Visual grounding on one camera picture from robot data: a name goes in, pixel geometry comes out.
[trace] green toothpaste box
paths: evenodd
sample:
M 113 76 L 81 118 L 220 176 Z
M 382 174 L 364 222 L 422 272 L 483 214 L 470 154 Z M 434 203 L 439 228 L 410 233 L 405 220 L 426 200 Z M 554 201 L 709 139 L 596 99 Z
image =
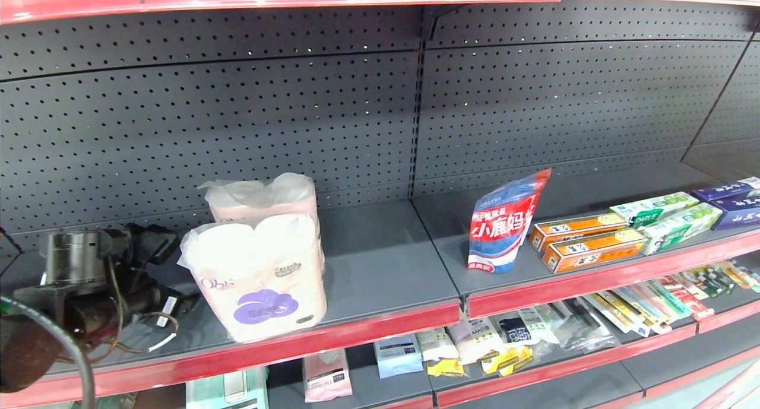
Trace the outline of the green toothpaste box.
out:
M 657 220 L 662 220 L 683 209 L 696 206 L 699 200 L 686 192 L 674 192 L 662 197 L 648 198 L 633 203 L 612 206 L 611 212 L 627 219 L 631 228 L 644 227 Z
M 267 409 L 265 366 L 196 379 L 185 385 L 187 409 Z
M 651 255 L 709 230 L 722 213 L 715 206 L 701 203 L 652 225 L 639 227 L 638 231 L 649 239 L 641 248 L 641 254 Z

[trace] red shelf edge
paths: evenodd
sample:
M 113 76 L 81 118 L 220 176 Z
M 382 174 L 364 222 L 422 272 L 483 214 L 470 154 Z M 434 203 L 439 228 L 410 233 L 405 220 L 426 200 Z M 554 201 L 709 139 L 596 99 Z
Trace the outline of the red shelf edge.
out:
M 344 325 L 310 329 L 253 344 L 238 344 L 140 366 L 112 366 L 95 372 L 98 397 L 179 384 L 253 366 L 293 360 L 323 350 L 353 347 L 397 334 L 453 325 L 459 322 L 459 301 L 406 312 L 380 315 Z M 81 398 L 78 374 L 42 379 L 21 392 L 3 395 L 0 407 L 24 407 Z
M 380 406 L 382 409 L 433 409 L 432 394 Z
M 599 406 L 594 406 L 594 409 L 620 409 L 621 407 L 628 407 L 631 404 L 638 403 L 642 400 L 644 400 L 644 390 L 629 394 L 625 397 L 621 397 L 613 401 L 608 401 L 606 403 L 600 404 Z
M 467 298 L 468 314 L 470 319 L 480 319 L 500 312 L 515 311 L 515 309 L 526 306 L 535 306 L 600 290 L 614 289 L 641 280 L 651 280 L 687 268 L 725 261 L 728 258 L 755 250 L 760 250 L 760 230 L 752 230 L 739 236 L 729 237 L 723 241 L 709 242 L 688 250 L 651 255 L 632 264 L 610 268 L 602 267 L 589 270 L 586 273 L 579 271 L 578 274 L 567 277 L 551 277 L 545 281 L 526 286 L 473 293 Z M 568 293 L 567 289 L 572 289 L 572 293 Z
M 538 382 L 548 381 L 549 379 L 558 378 L 560 376 L 571 375 L 582 370 L 592 369 L 597 366 L 624 360 L 629 357 L 635 357 L 639 354 L 683 341 L 684 339 L 694 336 L 696 332 L 696 324 L 687 325 L 682 328 L 677 328 L 667 334 L 641 339 L 630 344 L 602 350 L 597 353 L 591 353 L 583 357 L 576 357 L 559 363 L 529 369 L 514 375 L 487 379 L 485 381 L 437 392 L 438 406 L 450 407 L 467 401 L 488 397 L 489 395 L 525 387 L 527 385 L 534 385 Z
M 678 388 L 682 388 L 686 385 L 693 384 L 701 379 L 705 379 L 711 375 L 729 369 L 739 363 L 752 360 L 755 357 L 760 356 L 760 345 L 752 347 L 742 353 L 738 353 L 735 356 L 729 357 L 725 360 L 713 363 L 710 366 L 706 366 L 700 370 L 686 374 L 676 379 L 671 379 L 663 384 L 655 385 L 654 387 L 644 390 L 644 398 L 657 398 L 660 395 L 665 395 L 669 392 L 673 392 Z
M 711 315 L 710 317 L 701 319 L 698 322 L 697 330 L 698 333 L 712 331 L 730 323 L 738 322 L 739 320 L 749 317 L 757 312 L 760 312 L 760 300 L 722 312 L 721 314 Z

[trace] blue toothpaste box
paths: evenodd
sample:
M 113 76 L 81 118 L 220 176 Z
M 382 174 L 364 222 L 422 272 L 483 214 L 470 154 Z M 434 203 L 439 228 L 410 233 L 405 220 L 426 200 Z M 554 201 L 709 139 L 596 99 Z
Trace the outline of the blue toothpaste box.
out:
M 760 195 L 760 179 L 752 176 L 725 185 L 713 186 L 692 191 L 692 194 L 701 201 L 714 201 L 729 198 L 736 195 Z
M 743 225 L 760 224 L 760 195 L 735 195 L 711 201 L 723 211 L 713 230 L 727 230 Z

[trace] metal cylinder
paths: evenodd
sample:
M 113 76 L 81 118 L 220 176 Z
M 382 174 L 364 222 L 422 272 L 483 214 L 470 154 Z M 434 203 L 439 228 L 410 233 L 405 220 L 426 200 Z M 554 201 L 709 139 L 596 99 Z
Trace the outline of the metal cylinder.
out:
M 49 233 L 46 284 L 105 284 L 106 268 L 99 257 L 100 231 Z

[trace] black cable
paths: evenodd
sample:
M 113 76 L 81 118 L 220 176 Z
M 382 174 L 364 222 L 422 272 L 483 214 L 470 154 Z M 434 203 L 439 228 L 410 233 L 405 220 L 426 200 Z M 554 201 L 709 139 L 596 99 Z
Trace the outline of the black cable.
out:
M 47 315 L 42 314 L 30 306 L 26 306 L 20 301 L 14 300 L 6 295 L 0 295 L 0 301 L 9 304 L 27 315 L 27 317 L 42 326 L 63 345 L 71 355 L 71 358 L 74 359 L 74 363 L 76 363 L 77 369 L 79 369 L 79 374 L 82 377 L 82 409 L 95 409 L 95 377 L 93 377 L 93 368 L 90 366 L 87 356 L 84 355 L 81 347 L 79 347 L 77 342 L 74 341 L 71 334 L 61 328 L 61 326 L 55 324 L 55 322 L 49 319 Z

